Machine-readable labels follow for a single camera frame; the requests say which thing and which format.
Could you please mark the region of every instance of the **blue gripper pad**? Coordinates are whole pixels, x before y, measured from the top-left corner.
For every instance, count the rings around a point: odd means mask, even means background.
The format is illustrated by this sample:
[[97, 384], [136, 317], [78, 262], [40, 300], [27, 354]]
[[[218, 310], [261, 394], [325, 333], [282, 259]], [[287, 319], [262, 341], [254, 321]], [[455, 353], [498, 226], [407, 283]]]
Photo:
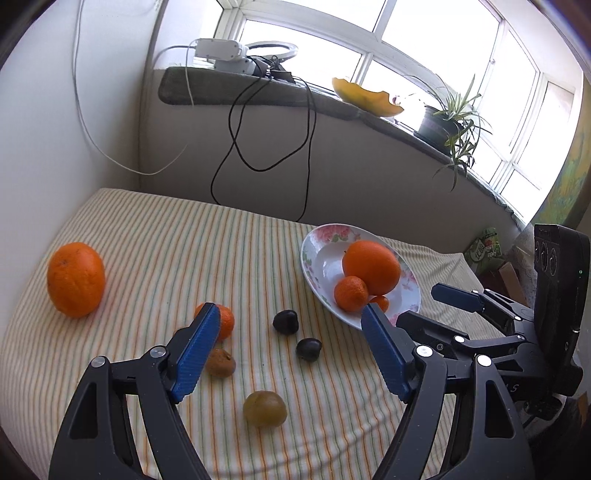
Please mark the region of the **blue gripper pad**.
[[176, 403], [195, 390], [197, 380], [220, 332], [220, 310], [214, 305], [202, 318], [177, 361], [176, 382], [170, 394]]
[[459, 288], [445, 285], [445, 283], [434, 285], [431, 289], [431, 296], [433, 300], [465, 310], [466, 312], [482, 312], [484, 309], [484, 304], [478, 293], [460, 290]]
[[375, 303], [363, 309], [361, 329], [388, 390], [407, 403], [417, 388], [414, 342], [404, 330], [392, 326]]

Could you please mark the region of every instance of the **plate rim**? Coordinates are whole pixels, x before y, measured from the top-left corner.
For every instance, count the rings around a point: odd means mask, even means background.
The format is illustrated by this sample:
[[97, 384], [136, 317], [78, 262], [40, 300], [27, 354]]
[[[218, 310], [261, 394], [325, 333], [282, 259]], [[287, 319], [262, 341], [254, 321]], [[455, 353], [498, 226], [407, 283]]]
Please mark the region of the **plate rim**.
[[346, 323], [347, 325], [353, 327], [356, 330], [362, 330], [361, 329], [361, 323], [360, 325], [355, 325], [353, 323], [350, 322], [350, 320], [346, 320], [344, 318], [341, 317], [340, 312], [335, 311], [335, 309], [326, 301], [324, 301], [322, 299], [322, 296], [318, 295], [316, 293], [316, 289], [314, 288], [314, 286], [312, 285], [312, 283], [310, 282], [310, 279], [308, 278], [308, 276], [306, 275], [306, 268], [304, 266], [304, 244], [306, 243], [306, 240], [308, 240], [308, 237], [314, 233], [316, 230], [318, 230], [319, 228], [325, 227], [325, 226], [345, 226], [345, 227], [349, 227], [349, 228], [354, 228], [358, 231], [364, 232], [369, 234], [370, 236], [373, 236], [374, 238], [378, 239], [380, 241], [381, 244], [384, 244], [387, 248], [391, 249], [392, 251], [394, 251], [401, 259], [402, 261], [404, 261], [404, 263], [407, 265], [408, 269], [411, 271], [411, 273], [413, 274], [414, 278], [417, 280], [417, 287], [418, 287], [418, 307], [417, 307], [417, 312], [421, 309], [421, 303], [423, 301], [423, 296], [421, 295], [421, 288], [418, 285], [418, 278], [417, 275], [415, 274], [415, 272], [413, 271], [413, 269], [411, 268], [411, 266], [408, 264], [408, 262], [406, 261], [406, 259], [404, 258], [403, 255], [401, 255], [394, 247], [388, 245], [384, 240], [382, 240], [378, 235], [375, 235], [372, 232], [368, 232], [367, 230], [365, 230], [364, 228], [355, 226], [355, 225], [348, 225], [347, 223], [325, 223], [323, 225], [318, 225], [315, 226], [312, 230], [310, 230], [308, 232], [308, 234], [304, 237], [304, 239], [301, 242], [300, 245], [300, 268], [301, 268], [301, 272], [304, 276], [304, 278], [306, 279], [306, 282], [308, 284], [308, 286], [310, 287], [310, 290], [312, 291], [312, 293], [314, 294], [314, 296], [320, 300], [321, 304], [324, 305], [330, 313], [332, 313], [334, 316], [336, 316], [341, 322]]

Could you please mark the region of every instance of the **plant pot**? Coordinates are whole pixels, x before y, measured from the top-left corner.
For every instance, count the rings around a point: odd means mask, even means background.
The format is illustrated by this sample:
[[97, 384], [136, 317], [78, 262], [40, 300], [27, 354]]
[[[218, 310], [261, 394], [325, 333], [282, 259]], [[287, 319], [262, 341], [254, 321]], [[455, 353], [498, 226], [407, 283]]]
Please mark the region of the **plant pot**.
[[425, 105], [425, 117], [418, 132], [415, 132], [415, 137], [449, 157], [452, 149], [445, 143], [449, 137], [457, 135], [460, 127], [454, 120], [446, 120], [443, 115], [435, 115], [436, 112], [438, 112], [436, 108]]

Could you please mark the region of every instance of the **green package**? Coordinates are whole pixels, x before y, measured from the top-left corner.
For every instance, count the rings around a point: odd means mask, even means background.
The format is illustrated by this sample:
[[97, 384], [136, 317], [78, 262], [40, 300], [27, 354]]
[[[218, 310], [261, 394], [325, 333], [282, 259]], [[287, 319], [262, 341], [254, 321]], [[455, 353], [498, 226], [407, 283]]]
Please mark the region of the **green package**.
[[464, 252], [464, 258], [476, 275], [500, 268], [505, 261], [496, 229], [485, 229]]

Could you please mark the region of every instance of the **window sill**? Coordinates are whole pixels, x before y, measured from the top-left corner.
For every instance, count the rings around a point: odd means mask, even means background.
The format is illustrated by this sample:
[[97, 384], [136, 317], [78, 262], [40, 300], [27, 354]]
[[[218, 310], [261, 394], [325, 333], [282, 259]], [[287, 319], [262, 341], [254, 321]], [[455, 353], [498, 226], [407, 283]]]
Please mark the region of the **window sill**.
[[[195, 105], [231, 105], [236, 98], [236, 92], [240, 92], [255, 80], [252, 76], [191, 67], [188, 74]], [[302, 90], [303, 87], [272, 80], [271, 84], [257, 94], [249, 104], [306, 107], [306, 95]], [[334, 96], [318, 91], [313, 91], [313, 95], [318, 113], [342, 120], [359, 120], [377, 132], [416, 148], [442, 165], [450, 163], [449, 157], [415, 137], [411, 133], [412, 130], [408, 128], [398, 126], [391, 120], [379, 118], [365, 112], [354, 105], [338, 100]], [[158, 97], [168, 105], [191, 105], [187, 93], [184, 67], [169, 67], [166, 69], [158, 88]], [[523, 228], [522, 222], [514, 215], [513, 210], [487, 183], [470, 170], [468, 170], [467, 177], [484, 194], [493, 198], [498, 205], [505, 208], [512, 215], [520, 229]]]

